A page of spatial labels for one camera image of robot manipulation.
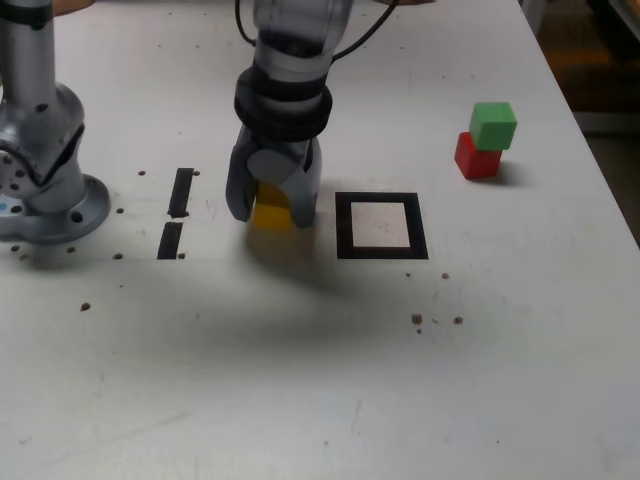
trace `black square outline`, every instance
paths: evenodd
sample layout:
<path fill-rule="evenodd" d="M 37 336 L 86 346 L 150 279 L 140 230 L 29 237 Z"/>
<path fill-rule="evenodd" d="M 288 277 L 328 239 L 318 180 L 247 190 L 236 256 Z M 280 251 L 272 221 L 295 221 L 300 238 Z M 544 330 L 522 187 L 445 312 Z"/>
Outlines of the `black square outline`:
<path fill-rule="evenodd" d="M 355 247 L 352 203 L 402 203 L 410 247 Z M 340 260 L 428 260 L 417 193 L 336 192 L 336 243 Z"/>

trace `white paper square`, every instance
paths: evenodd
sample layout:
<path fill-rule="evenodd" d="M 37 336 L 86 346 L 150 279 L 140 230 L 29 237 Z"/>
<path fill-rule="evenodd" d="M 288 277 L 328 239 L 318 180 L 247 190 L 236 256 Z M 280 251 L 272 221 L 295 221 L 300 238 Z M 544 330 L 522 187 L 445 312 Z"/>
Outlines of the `white paper square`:
<path fill-rule="evenodd" d="M 403 203 L 351 204 L 354 247 L 409 248 Z"/>

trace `green cube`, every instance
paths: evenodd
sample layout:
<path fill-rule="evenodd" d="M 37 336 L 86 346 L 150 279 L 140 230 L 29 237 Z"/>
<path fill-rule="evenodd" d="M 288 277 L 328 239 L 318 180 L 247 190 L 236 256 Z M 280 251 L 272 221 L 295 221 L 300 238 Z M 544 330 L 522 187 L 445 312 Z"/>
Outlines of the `green cube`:
<path fill-rule="evenodd" d="M 469 131 L 476 150 L 509 150 L 517 126 L 510 103 L 476 103 Z"/>

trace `black cable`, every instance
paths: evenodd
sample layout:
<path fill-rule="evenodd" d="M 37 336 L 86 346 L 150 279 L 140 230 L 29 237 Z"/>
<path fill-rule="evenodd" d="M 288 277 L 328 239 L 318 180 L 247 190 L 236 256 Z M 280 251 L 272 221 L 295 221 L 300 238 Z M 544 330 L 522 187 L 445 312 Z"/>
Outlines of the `black cable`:
<path fill-rule="evenodd" d="M 342 52 L 334 55 L 333 61 L 331 63 L 337 62 L 338 60 L 346 57 L 350 53 L 355 52 L 362 45 L 364 45 L 365 42 L 369 40 L 373 36 L 373 34 L 378 31 L 378 29 L 382 26 L 382 24 L 387 21 L 387 19 L 391 16 L 391 14 L 396 9 L 399 3 L 400 3 L 400 0 L 393 0 L 393 3 L 389 5 L 389 8 L 387 8 L 387 10 L 382 14 L 382 16 L 378 19 L 378 21 L 373 24 L 373 27 L 371 27 L 367 31 L 367 33 L 365 33 L 362 37 L 360 37 L 360 40 L 358 40 L 356 43 L 351 45 L 349 48 L 344 49 Z"/>
<path fill-rule="evenodd" d="M 238 25 L 238 30 L 240 31 L 240 35 L 244 38 L 244 41 L 249 45 L 256 46 L 256 41 L 251 40 L 247 33 L 244 31 L 244 27 L 242 26 L 242 18 L 240 17 L 240 0 L 236 0 L 236 24 Z"/>
<path fill-rule="evenodd" d="M 240 31 L 240 35 L 242 35 L 242 38 L 244 38 L 245 42 L 255 47 L 256 41 L 250 39 L 247 36 L 246 32 L 244 31 L 244 27 L 242 26 L 242 18 L 240 18 L 240 0 L 235 0 L 235 2 L 236 2 L 236 24 L 238 25 L 238 30 Z M 351 45 L 349 48 L 344 49 L 342 52 L 334 55 L 331 63 L 337 62 L 338 60 L 346 57 L 350 53 L 355 52 L 358 48 L 364 45 L 367 42 L 367 40 L 369 40 L 378 31 L 378 29 L 384 24 L 384 22 L 387 21 L 387 19 L 391 16 L 391 14 L 396 9 L 399 3 L 400 3 L 400 0 L 393 0 L 393 2 L 389 5 L 389 8 L 387 8 L 387 10 L 382 14 L 382 16 L 378 19 L 378 21 L 374 23 L 373 26 L 362 37 L 360 37 L 360 39 L 356 43 Z"/>

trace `black tape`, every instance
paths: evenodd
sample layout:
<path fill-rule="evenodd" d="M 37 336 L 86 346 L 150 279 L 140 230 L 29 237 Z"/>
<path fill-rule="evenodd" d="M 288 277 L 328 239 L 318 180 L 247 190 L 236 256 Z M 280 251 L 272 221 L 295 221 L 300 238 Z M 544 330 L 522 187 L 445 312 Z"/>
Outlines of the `black tape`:
<path fill-rule="evenodd" d="M 41 7 L 18 7 L 0 2 L 0 18 L 11 23 L 29 25 L 34 30 L 42 30 L 53 20 L 53 3 Z"/>
<path fill-rule="evenodd" d="M 158 248 L 158 260 L 175 260 L 178 258 L 178 247 L 182 235 L 182 223 L 168 222 L 164 225 L 160 248 Z"/>
<path fill-rule="evenodd" d="M 189 216 L 187 204 L 193 181 L 193 168 L 179 168 L 176 172 L 176 180 L 173 184 L 173 193 L 169 201 L 169 215 L 171 218 L 184 218 Z"/>

